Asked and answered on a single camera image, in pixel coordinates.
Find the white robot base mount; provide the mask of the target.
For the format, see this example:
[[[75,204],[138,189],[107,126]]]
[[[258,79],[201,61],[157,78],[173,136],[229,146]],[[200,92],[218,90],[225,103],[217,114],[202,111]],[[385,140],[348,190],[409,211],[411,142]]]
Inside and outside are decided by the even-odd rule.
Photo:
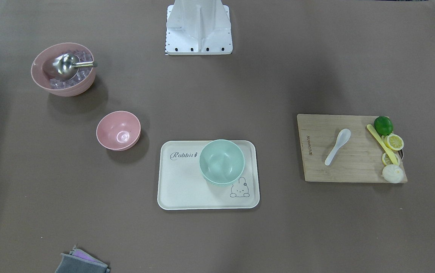
[[[176,0],[167,7],[167,55],[232,54],[230,9],[221,0]]]

